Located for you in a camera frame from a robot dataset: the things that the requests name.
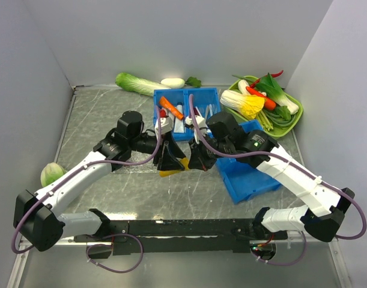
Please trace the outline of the yellow toothpaste tube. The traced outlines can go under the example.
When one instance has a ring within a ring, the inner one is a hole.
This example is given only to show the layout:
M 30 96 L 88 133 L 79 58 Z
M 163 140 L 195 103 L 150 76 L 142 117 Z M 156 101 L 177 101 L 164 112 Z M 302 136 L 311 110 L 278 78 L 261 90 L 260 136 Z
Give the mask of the yellow toothpaste tube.
M 189 159 L 183 158 L 180 160 L 180 163 L 184 166 L 184 171 L 187 171 L 189 169 Z M 182 170 L 169 170 L 169 171 L 160 171 L 159 176 L 160 177 L 168 177 L 177 173 L 183 172 Z

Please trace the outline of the orange toothpaste tube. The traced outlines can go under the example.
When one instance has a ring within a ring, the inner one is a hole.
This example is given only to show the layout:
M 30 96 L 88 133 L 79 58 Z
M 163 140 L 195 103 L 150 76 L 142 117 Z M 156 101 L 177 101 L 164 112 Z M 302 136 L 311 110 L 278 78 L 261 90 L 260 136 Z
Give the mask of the orange toothpaste tube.
M 166 108 L 169 112 L 171 112 L 176 118 L 178 118 L 179 120 L 183 120 L 184 119 L 184 115 L 182 112 L 180 112 L 175 106 L 173 106 L 166 97 L 162 96 L 159 100 L 159 104 L 163 107 Z

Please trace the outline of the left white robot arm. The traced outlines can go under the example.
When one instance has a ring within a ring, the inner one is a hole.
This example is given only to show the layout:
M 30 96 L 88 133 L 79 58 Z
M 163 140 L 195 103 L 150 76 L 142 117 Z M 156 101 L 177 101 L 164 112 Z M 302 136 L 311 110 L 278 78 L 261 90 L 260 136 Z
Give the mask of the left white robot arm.
M 21 192 L 14 209 L 14 233 L 21 234 L 38 251 L 46 251 L 70 236 L 90 235 L 96 241 L 105 240 L 111 232 L 111 221 L 104 213 L 98 209 L 65 213 L 78 195 L 100 178 L 131 166 L 132 151 L 149 155 L 140 164 L 152 161 L 158 170 L 184 170 L 180 159 L 185 155 L 172 137 L 172 119 L 159 116 L 154 134 L 148 134 L 143 127 L 139 112 L 124 112 L 116 127 L 65 175 L 35 193 Z

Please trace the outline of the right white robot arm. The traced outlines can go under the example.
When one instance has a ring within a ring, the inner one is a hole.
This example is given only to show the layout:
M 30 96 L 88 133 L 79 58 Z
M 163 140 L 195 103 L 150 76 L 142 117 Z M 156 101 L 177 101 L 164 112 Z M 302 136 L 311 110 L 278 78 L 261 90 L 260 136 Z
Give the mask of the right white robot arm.
M 327 184 L 294 160 L 266 132 L 246 132 L 226 112 L 209 120 L 198 115 L 187 117 L 186 125 L 194 130 L 190 169 L 206 170 L 218 158 L 233 158 L 275 179 L 303 202 L 303 206 L 295 208 L 262 208 L 253 224 L 258 238 L 267 239 L 272 233 L 287 230 L 307 232 L 323 242 L 337 236 L 355 195 L 350 189 Z

